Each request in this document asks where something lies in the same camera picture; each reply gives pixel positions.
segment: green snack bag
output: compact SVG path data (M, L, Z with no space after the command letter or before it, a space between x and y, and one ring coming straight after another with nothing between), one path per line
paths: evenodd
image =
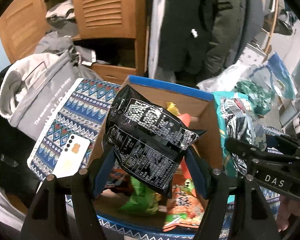
M156 192L141 181L131 177L134 192L120 210L135 215L152 215L158 210Z

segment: wooden drawer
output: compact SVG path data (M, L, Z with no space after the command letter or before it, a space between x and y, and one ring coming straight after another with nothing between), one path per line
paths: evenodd
M93 64L91 68L105 81L122 85L128 75L136 75L135 68Z

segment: white shirt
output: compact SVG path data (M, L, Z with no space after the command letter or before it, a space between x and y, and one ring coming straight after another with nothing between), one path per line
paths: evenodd
M4 190L0 189L0 222L21 231L25 217L25 214L9 202Z

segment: black coat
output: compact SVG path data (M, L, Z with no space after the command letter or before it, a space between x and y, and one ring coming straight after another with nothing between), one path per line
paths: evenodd
M196 82L218 75L242 25L240 2L166 0L158 65Z
M158 65L164 70L198 73L213 26L212 0L166 0Z
M245 0L245 4L242 1L242 5L245 9L242 30L226 59L226 68L238 61L247 43L261 31L263 26L262 0Z

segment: food packaging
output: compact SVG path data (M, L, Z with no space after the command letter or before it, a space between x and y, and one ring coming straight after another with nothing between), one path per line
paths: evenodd
M131 86L123 87L109 110L105 140L128 174L172 198L171 179L189 145L204 134L190 130L162 106L152 104Z
M198 228L204 209L193 194L192 180L186 179L184 185L173 185L173 198L167 201L167 216L163 231L169 231L177 226Z
M131 177L131 184L134 192L130 196L127 203L125 203L120 210L133 215L152 215L158 210L158 200L156 192L141 181Z
M247 174L247 165L236 154L228 152L225 140L236 138L260 148L266 149L266 135L247 95L237 92L214 92L218 116L221 147L223 150L223 165L225 173L236 177L238 173Z

